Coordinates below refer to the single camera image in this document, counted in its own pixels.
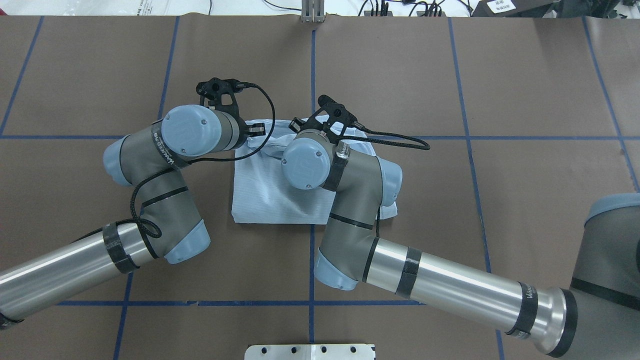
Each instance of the metal plate with holes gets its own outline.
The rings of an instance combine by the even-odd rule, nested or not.
[[[252,345],[244,360],[375,360],[372,344]]]
[[[369,10],[365,10],[365,11],[364,11],[364,15],[365,15],[365,16],[371,16],[371,13],[372,13],[372,12],[371,12],[371,11],[369,11]],[[394,13],[393,13],[393,12],[388,12],[388,13],[387,13],[387,16],[393,16],[393,15],[394,15]]]
[[[417,16],[419,16],[419,17],[424,15],[424,12],[416,12],[416,13],[417,13]],[[442,14],[441,14],[440,16],[441,16],[441,17],[446,17],[446,16],[447,16],[447,14],[445,14],[444,12],[442,12]]]

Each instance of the grid line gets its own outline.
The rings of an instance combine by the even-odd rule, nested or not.
[[[175,42],[176,42],[176,38],[177,38],[177,31],[178,31],[178,26],[179,26],[179,19],[180,17],[176,17],[175,19],[175,25],[174,25],[174,31],[173,31],[173,38],[172,38],[172,44],[171,44],[171,48],[170,48],[170,54],[169,54],[169,59],[168,59],[168,63],[167,63],[167,69],[166,69],[166,74],[165,74],[165,79],[164,79],[164,86],[163,86],[163,92],[162,92],[162,96],[161,96],[161,101],[160,101],[160,105],[159,105],[159,111],[158,111],[158,118],[160,119],[162,117],[163,114],[163,108],[164,108],[164,102],[166,99],[166,91],[167,91],[167,86],[168,86],[168,80],[170,77],[170,71],[171,71],[171,66],[172,66],[172,58],[173,58],[173,52],[175,49]],[[38,37],[38,34],[40,32],[40,28],[42,27],[42,23],[43,23],[44,17],[40,17],[40,21],[38,23],[38,27],[36,28],[34,37],[32,39],[31,45],[29,47],[29,51],[27,53],[27,56],[24,60],[23,66],[21,68],[20,71],[20,75],[18,77],[18,80],[16,82],[15,88],[13,90],[12,93],[12,97],[10,99],[9,105],[7,107],[7,111],[4,114],[4,119],[3,122],[0,126],[0,139],[18,139],[18,140],[116,140],[121,138],[122,136],[120,135],[3,135],[3,131],[4,128],[6,126],[6,123],[8,121],[8,117],[10,114],[10,110],[13,104],[13,101],[17,95],[17,92],[19,90],[20,87],[20,82],[22,81],[22,77],[24,75],[24,72],[26,70],[26,66],[28,64],[29,58],[31,56],[31,53],[33,52],[33,48],[35,46],[35,42],[36,39]],[[491,272],[491,263],[490,263],[490,257],[489,257],[489,249],[488,249],[488,244],[487,244],[487,239],[486,239],[486,231],[484,228],[484,217],[483,217],[483,213],[482,213],[482,206],[481,206],[481,200],[480,200],[480,194],[479,194],[479,188],[478,188],[478,183],[477,183],[477,176],[476,176],[476,167],[475,167],[475,163],[474,163],[474,159],[473,159],[473,154],[472,154],[472,144],[471,141],[475,141],[475,140],[566,140],[566,141],[594,141],[594,140],[599,140],[599,141],[619,141],[620,145],[622,146],[624,155],[625,155],[625,160],[627,162],[627,167],[629,169],[630,175],[633,179],[634,182],[634,186],[636,188],[636,191],[640,192],[640,188],[638,187],[638,181],[637,181],[637,177],[636,174],[634,172],[633,166],[630,162],[630,158],[626,149],[626,145],[625,145],[625,141],[638,141],[640,140],[640,136],[623,136],[621,134],[620,131],[620,127],[616,118],[616,115],[614,113],[614,110],[612,108],[612,104],[609,98],[609,94],[607,92],[607,89],[605,87],[604,81],[602,79],[602,75],[600,73],[600,69],[598,66],[598,62],[597,59],[595,57],[595,53],[593,50],[593,45],[591,43],[591,37],[589,34],[589,30],[588,30],[588,25],[586,22],[586,18],[583,17],[582,18],[583,21],[583,25],[584,25],[584,30],[586,32],[586,38],[588,41],[588,46],[589,46],[589,51],[591,53],[591,57],[595,66],[595,70],[596,70],[596,74],[598,76],[598,80],[600,82],[600,85],[602,87],[602,91],[604,93],[604,97],[607,103],[607,106],[609,108],[609,112],[611,114],[612,117],[612,121],[614,123],[615,129],[616,129],[616,134],[617,136],[472,136],[470,134],[469,131],[469,127],[468,127],[468,121],[467,121],[467,114],[466,114],[466,108],[465,108],[465,103],[464,103],[464,97],[463,97],[463,91],[462,91],[462,85],[461,85],[461,76],[460,76],[460,70],[459,70],[459,65],[458,65],[458,57],[456,54],[456,47],[455,47],[455,40],[454,40],[454,31],[453,31],[453,25],[452,25],[452,21],[449,18],[448,22],[449,22],[449,32],[450,32],[450,38],[451,38],[451,47],[452,47],[452,55],[453,55],[453,62],[454,62],[454,67],[455,67],[455,73],[456,73],[456,80],[457,80],[457,85],[458,85],[458,95],[459,95],[459,100],[460,100],[460,106],[461,106],[461,112],[462,112],[462,119],[463,119],[463,125],[464,125],[464,129],[465,129],[465,135],[464,136],[437,136],[437,135],[433,135],[433,136],[429,136],[429,135],[422,135],[422,136],[416,136],[417,138],[421,138],[423,140],[459,140],[462,141],[464,140],[467,144],[467,152],[468,152],[468,160],[469,160],[469,165],[470,165],[470,171],[471,171],[471,175],[472,175],[472,182],[473,182],[473,186],[474,186],[474,195],[476,197],[476,208],[477,208],[477,212],[478,212],[478,216],[480,219],[480,223],[481,223],[481,232],[482,232],[482,237],[483,237],[483,245],[484,245],[484,258],[485,258],[485,266],[488,272]],[[312,31],[312,47],[311,47],[311,108],[312,108],[312,113],[315,112],[316,110],[316,31],[313,30]],[[372,138],[379,138],[379,139],[385,139],[385,138],[389,138],[387,136],[372,136]],[[314,308],[316,306],[420,306],[422,304],[415,302],[415,301],[411,301],[411,300],[316,300],[315,299],[315,290],[314,290],[314,254],[315,254],[315,226],[314,225],[310,225],[310,246],[309,246],[309,250],[310,250],[310,261],[309,261],[309,299],[308,300],[201,300],[201,301],[195,301],[195,300],[189,300],[189,301],[164,301],[164,300],[160,300],[160,301],[155,301],[155,300],[149,300],[149,301],[130,301],[129,300],[129,295],[131,292],[131,286],[132,286],[132,280],[133,280],[133,273],[129,274],[128,278],[127,278],[127,286],[125,289],[125,295],[124,295],[124,299],[123,301],[101,301],[101,300],[67,300],[67,301],[63,301],[60,302],[59,304],[57,304],[57,306],[121,306],[122,307],[122,312],[121,312],[121,318],[120,318],[120,325],[118,327],[118,336],[116,338],[116,345],[115,345],[115,351],[114,351],[114,356],[113,359],[117,360],[118,356],[119,356],[119,352],[120,352],[120,345],[122,342],[122,338],[124,336],[124,325],[125,325],[125,320],[126,320],[126,315],[127,315],[127,308],[134,306],[134,307],[138,307],[138,306],[159,306],[159,307],[163,307],[163,306],[204,306],[204,307],[225,307],[225,306],[249,306],[249,307],[264,307],[264,306],[307,306],[308,310],[309,310],[309,341],[310,343],[314,343],[315,339],[314,339]],[[504,360],[504,349],[502,346],[502,337],[501,337],[501,333],[500,331],[496,330],[496,337],[497,337],[497,345],[499,348],[499,354],[500,354],[500,360]]]
[[[124,324],[127,320],[127,309],[129,307],[129,295],[131,294],[131,283],[133,282],[133,272],[127,276],[127,287],[124,291],[124,299],[122,301],[122,310],[120,312],[120,324],[118,325],[118,336],[116,336],[116,345],[113,349],[113,360],[118,360],[120,356],[120,345],[122,344],[122,336],[124,335]]]
[[[15,87],[13,88],[13,92],[11,93],[11,99],[9,99],[9,104],[7,104],[6,111],[4,113],[4,118],[2,120],[2,124],[0,124],[0,136],[4,132],[4,127],[6,123],[9,121],[9,114],[11,113],[11,107],[13,106],[13,101],[15,100],[16,95],[18,94],[18,90],[20,89],[20,83],[22,82],[22,77],[24,76],[24,72],[27,70],[27,64],[29,63],[29,59],[31,58],[31,53],[33,53],[33,48],[36,45],[36,41],[38,40],[38,35],[40,34],[40,29],[42,28],[42,23],[44,22],[44,16],[40,17],[40,21],[38,21],[38,26],[36,27],[36,31],[33,34],[33,39],[31,39],[31,45],[29,45],[29,50],[27,51],[27,56],[24,57],[24,62],[22,62],[22,68],[20,68],[20,74],[18,75],[18,80],[15,82]]]
[[[0,140],[119,140],[124,135],[0,135]],[[465,135],[411,135],[422,140],[466,140]],[[393,136],[372,135],[370,138],[397,140]],[[520,135],[470,135],[473,141],[480,140],[543,140],[543,141],[640,141],[640,136],[520,136]]]
[[[169,59],[166,64],[166,73],[164,75],[164,85],[162,89],[162,96],[160,98],[160,106],[158,108],[158,118],[162,117],[164,108],[164,99],[166,97],[166,88],[169,83],[169,76],[171,74],[171,64],[173,61],[173,50],[175,49],[175,39],[178,35],[178,26],[180,24],[180,17],[175,17],[175,23],[173,25],[173,37],[171,40],[171,48],[169,50]],[[122,344],[122,337],[124,336],[124,325],[127,321],[127,308],[129,307],[129,295],[131,294],[131,284],[133,283],[133,272],[130,272],[127,277],[127,287],[124,292],[124,299],[122,301],[122,312],[120,313],[120,325],[118,326],[118,336],[116,337],[116,345],[113,351],[113,360],[118,360],[120,356],[120,345]]]
[[[591,53],[591,59],[593,60],[593,67],[596,70],[596,75],[598,76],[600,87],[602,88],[602,94],[604,95],[604,99],[607,102],[607,108],[609,109],[609,114],[611,114],[611,120],[613,121],[613,126],[616,128],[616,134],[618,135],[618,140],[620,141],[620,147],[622,147],[622,152],[625,155],[625,161],[627,162],[627,168],[629,169],[631,180],[633,181],[636,192],[640,192],[640,186],[638,186],[636,172],[634,171],[633,164],[631,164],[631,159],[629,158],[629,152],[627,151],[627,145],[625,144],[625,141],[622,137],[622,132],[620,131],[620,125],[618,124],[618,119],[616,118],[616,112],[613,111],[613,105],[611,104],[611,99],[609,98],[609,92],[607,91],[607,87],[604,85],[604,79],[602,78],[602,73],[600,73],[600,66],[598,65],[598,59],[596,59],[596,54],[593,50],[593,44],[591,43],[591,34],[589,33],[589,26],[587,24],[587,18],[585,16],[582,17],[582,25],[584,26],[584,34],[586,35],[587,45],[589,46],[589,52]]]
[[[316,29],[311,31],[311,113],[316,112]],[[314,263],[316,254],[316,226],[309,225],[309,343],[316,342],[316,277]]]
[[[477,176],[476,176],[476,164],[474,162],[473,150],[471,148],[471,134],[469,133],[469,124],[467,122],[467,109],[465,107],[465,97],[462,92],[462,80],[460,79],[460,68],[458,66],[458,54],[456,53],[456,41],[453,33],[453,22],[451,18],[448,17],[447,21],[449,23],[449,36],[451,38],[451,51],[453,55],[453,66],[456,70],[456,82],[458,84],[458,97],[460,99],[460,111],[462,113],[462,123],[465,128],[465,140],[467,142],[467,154],[469,157],[469,167],[471,169],[471,179],[474,185],[474,195],[476,198],[476,211],[478,214],[478,218],[480,219],[480,226],[482,231],[482,240],[484,246],[484,265],[486,267],[487,272],[491,271],[491,259],[489,257],[489,246],[486,241],[486,231],[484,228],[484,216],[482,212],[482,204],[480,201],[480,190],[478,188]],[[498,355],[500,360],[504,360],[504,349],[502,346],[502,334],[499,330],[495,330],[495,338],[498,347]]]
[[[160,107],[158,109],[158,118],[162,118],[164,111],[164,100],[166,99],[166,89],[169,85],[169,75],[171,74],[171,64],[173,62],[173,51],[175,50],[175,39],[178,37],[178,26],[180,25],[180,17],[175,17],[173,25],[173,38],[171,39],[171,48],[169,49],[169,60],[166,62],[166,73],[164,74],[164,85],[162,87],[162,97],[160,97]]]
[[[127,300],[127,307],[424,306],[413,300]],[[123,306],[124,301],[66,300],[56,306]]]

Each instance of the cloth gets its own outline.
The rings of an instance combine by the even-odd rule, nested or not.
[[[322,122],[328,115],[318,116]],[[251,120],[247,124],[263,122],[269,133],[271,120]],[[296,189],[289,184],[282,173],[282,154],[296,137],[289,129],[289,121],[276,120],[276,127],[267,144],[255,155],[235,162],[234,196],[231,214],[236,223],[241,224],[326,224],[333,204],[334,192],[322,188],[311,190]],[[340,133],[342,124],[336,123],[332,131]],[[347,128],[346,135],[366,135],[360,130]],[[265,136],[247,139],[236,156],[243,156],[255,150]],[[354,151],[375,156],[373,146],[367,142],[346,140]],[[397,215],[396,204],[382,206],[380,218]]]

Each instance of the wire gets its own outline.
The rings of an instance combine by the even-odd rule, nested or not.
[[[168,174],[168,173],[170,173],[172,171],[173,171],[173,168],[166,168],[166,169],[164,169],[164,170],[162,170],[160,172],[156,172],[155,174],[149,176],[148,178],[140,181],[140,183],[133,189],[133,192],[131,193],[131,200],[129,202],[129,211],[131,212],[131,218],[128,218],[128,219],[125,219],[125,220],[116,221],[115,222],[116,226],[122,225],[122,224],[137,224],[138,225],[138,229],[140,229],[140,231],[142,231],[146,235],[148,235],[148,236],[150,236],[150,237],[152,237],[154,239],[157,239],[157,238],[161,237],[162,236],[162,230],[160,230],[160,227],[158,225],[156,225],[156,223],[154,223],[151,220],[147,220],[145,218],[140,218],[138,216],[138,213],[136,212],[136,197],[138,196],[138,192],[140,191],[140,188],[142,188],[142,186],[144,186],[146,183],[148,183],[149,181],[151,181],[151,180],[153,180],[153,179],[155,179],[155,178],[157,178],[159,176]],[[144,225],[149,225],[150,227],[153,228],[153,230],[155,232],[152,233]],[[90,233],[88,233],[88,234],[86,234],[86,235],[84,235],[84,236],[82,236],[82,237],[80,237],[78,239],[75,239],[74,241],[72,241],[72,243],[75,243],[76,241],[79,241],[79,240],[82,240],[84,238],[87,238],[87,237],[89,237],[91,235],[95,235],[95,234],[97,234],[97,233],[99,233],[101,231],[102,231],[102,228],[99,227],[98,229],[93,230],[92,232],[90,232]]]
[[[364,6],[367,3],[371,3],[371,16],[373,16],[373,0],[364,0],[364,3],[362,3],[362,6],[360,7],[360,11],[358,12],[358,16],[360,16],[362,14],[362,10],[364,9]]]
[[[295,10],[295,11],[297,11],[297,12],[301,12],[301,11],[302,11],[302,9],[287,8],[287,7],[284,7],[284,6],[276,5],[276,4],[270,3],[270,2],[269,2],[269,1],[267,1],[267,0],[262,0],[262,1],[264,1],[265,3],[267,3],[267,4],[271,5],[271,6],[273,6],[274,8],[283,9],[283,10]]]
[[[260,92],[262,92],[264,97],[269,102],[269,105],[271,106],[271,116],[273,118],[273,120],[271,121],[271,129],[269,130],[269,133],[267,134],[267,137],[264,139],[262,144],[260,144],[260,146],[258,146],[254,151],[250,152],[249,154],[240,156],[238,158],[222,158],[222,159],[221,158],[198,158],[195,160],[187,161],[187,164],[189,165],[195,164],[201,161],[238,161],[238,160],[246,159],[249,156],[257,154],[267,144],[267,141],[269,141],[269,138],[271,138],[271,134],[273,134],[273,130],[276,128],[276,108],[273,106],[273,101],[271,101],[271,98],[269,97],[269,95],[260,86],[256,84],[249,84],[248,87],[256,88],[260,90]]]
[[[409,16],[411,16],[413,14],[413,11],[415,10],[415,8],[420,5],[423,4],[424,5],[424,12],[426,13],[428,11],[429,8],[429,4],[427,4],[426,1],[418,1],[417,3],[415,3],[415,5],[413,6],[413,8],[411,8],[411,11],[409,12]]]
[[[362,10],[364,10],[364,6],[367,4],[367,2],[369,2],[369,0],[364,0],[364,3],[362,3],[362,6],[360,7],[360,11],[358,12],[358,16],[362,14]]]
[[[404,143],[404,142],[393,142],[393,141],[388,141],[388,140],[380,140],[380,139],[372,139],[372,138],[363,138],[360,136],[338,136],[336,138],[336,141],[340,141],[340,140],[358,140],[358,141],[362,141],[362,142],[371,142],[371,143],[379,143],[382,145],[390,145],[390,146],[398,146],[398,147],[408,147],[411,149],[418,149],[418,150],[429,150],[431,148],[431,146],[422,141],[421,139],[418,138],[414,138],[412,136],[406,136],[406,135],[401,135],[401,134],[395,134],[395,133],[385,133],[383,131],[373,131],[373,130],[369,130],[367,129],[365,126],[363,126],[360,123],[357,123],[357,126],[355,126],[357,129],[362,130],[363,132],[367,133],[367,134],[371,134],[371,135],[382,135],[382,136],[393,136],[394,138],[402,138],[405,140],[409,140],[412,142],[417,142],[420,145],[416,145],[414,143]]]
[[[463,0],[458,0],[462,5],[465,6],[465,8],[467,8],[467,11],[469,12],[469,17],[471,17],[473,15],[473,11],[474,9],[471,7],[471,1],[467,0],[467,2],[465,3]]]
[[[425,16],[425,17],[430,17],[431,15],[433,15],[434,17],[442,16],[442,7],[440,5],[444,3],[444,1],[445,0],[442,0],[439,3],[436,3],[436,0],[433,0],[433,2],[431,3],[431,6],[429,7],[429,11],[424,12],[420,16]]]

